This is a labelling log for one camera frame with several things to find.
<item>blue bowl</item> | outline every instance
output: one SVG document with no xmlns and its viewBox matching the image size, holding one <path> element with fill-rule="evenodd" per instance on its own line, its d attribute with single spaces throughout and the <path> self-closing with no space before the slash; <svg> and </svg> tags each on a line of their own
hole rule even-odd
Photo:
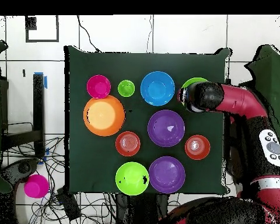
<svg viewBox="0 0 280 224">
<path fill-rule="evenodd" d="M 141 95 L 153 106 L 162 106 L 174 96 L 175 85 L 171 76 L 162 71 L 147 74 L 141 83 Z"/>
</svg>

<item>table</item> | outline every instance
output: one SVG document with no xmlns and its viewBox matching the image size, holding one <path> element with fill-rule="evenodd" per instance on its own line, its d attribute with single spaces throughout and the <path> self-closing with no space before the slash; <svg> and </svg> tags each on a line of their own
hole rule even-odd
<svg viewBox="0 0 280 224">
<path fill-rule="evenodd" d="M 215 54 L 130 54 L 86 53 L 68 46 L 65 52 L 69 54 L 69 119 L 66 121 L 69 121 L 71 193 L 120 193 L 115 174 L 123 163 L 135 161 L 149 169 L 155 159 L 164 155 L 175 157 L 185 168 L 185 182 L 178 193 L 226 193 L 226 188 L 221 184 L 223 114 L 189 113 L 177 102 L 176 96 L 164 106 L 151 106 L 141 97 L 140 85 L 145 75 L 152 71 L 168 73 L 175 82 L 176 92 L 193 77 L 224 83 L 225 59 L 230 53 L 228 48 L 220 49 Z M 91 133 L 83 122 L 83 109 L 90 100 L 86 83 L 97 74 L 110 80 L 110 94 L 125 108 L 122 129 L 108 137 Z M 131 80 L 135 85 L 135 93 L 131 97 L 122 97 L 117 91 L 118 84 L 124 79 Z M 171 148 L 155 145 L 147 132 L 150 117 L 163 109 L 176 111 L 185 123 L 184 138 Z M 132 157 L 121 156 L 116 151 L 116 137 L 124 131 L 135 132 L 141 140 L 140 151 Z M 199 161 L 191 160 L 184 151 L 186 140 L 196 134 L 207 137 L 211 144 L 209 155 Z M 158 193 L 151 185 L 145 192 Z"/>
</svg>

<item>small red bowl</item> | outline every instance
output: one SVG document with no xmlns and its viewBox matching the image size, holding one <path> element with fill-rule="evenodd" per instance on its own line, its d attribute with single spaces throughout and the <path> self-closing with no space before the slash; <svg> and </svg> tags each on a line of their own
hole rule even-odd
<svg viewBox="0 0 280 224">
<path fill-rule="evenodd" d="M 191 136 L 185 143 L 184 149 L 188 157 L 193 160 L 202 160 L 211 150 L 211 144 L 201 135 Z"/>
<path fill-rule="evenodd" d="M 107 97 L 111 90 L 111 83 L 103 75 L 95 75 L 87 82 L 87 92 L 95 99 L 102 99 Z"/>
<path fill-rule="evenodd" d="M 119 154 L 133 156 L 140 150 L 140 139 L 135 133 L 125 131 L 116 138 L 115 147 Z"/>
</svg>

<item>pink bowl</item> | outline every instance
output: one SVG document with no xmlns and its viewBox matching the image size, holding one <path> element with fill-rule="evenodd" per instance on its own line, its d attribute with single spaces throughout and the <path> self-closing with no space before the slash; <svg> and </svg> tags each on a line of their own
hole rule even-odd
<svg viewBox="0 0 280 224">
<path fill-rule="evenodd" d="M 30 198 L 42 198 L 49 190 L 48 180 L 39 174 L 31 175 L 24 184 L 24 192 Z"/>
<path fill-rule="evenodd" d="M 87 82 L 87 92 L 93 98 L 102 99 L 107 97 L 111 90 L 111 83 L 102 75 L 95 75 Z"/>
</svg>

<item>green bowl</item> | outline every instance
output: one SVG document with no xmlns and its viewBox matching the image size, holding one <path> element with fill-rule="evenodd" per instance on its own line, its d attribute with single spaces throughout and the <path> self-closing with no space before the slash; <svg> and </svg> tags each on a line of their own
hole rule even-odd
<svg viewBox="0 0 280 224">
<path fill-rule="evenodd" d="M 138 162 L 124 163 L 116 172 L 118 189 L 129 196 L 143 193 L 149 184 L 147 169 Z"/>
<path fill-rule="evenodd" d="M 123 80 L 119 83 L 118 92 L 123 97 L 130 97 L 135 92 L 135 85 L 130 80 Z"/>
<path fill-rule="evenodd" d="M 194 82 L 207 82 L 206 79 L 204 78 L 191 78 L 188 81 L 186 81 L 184 83 L 184 85 L 182 86 L 182 88 L 186 88 L 187 86 L 189 86 L 190 84 L 194 83 Z"/>
</svg>

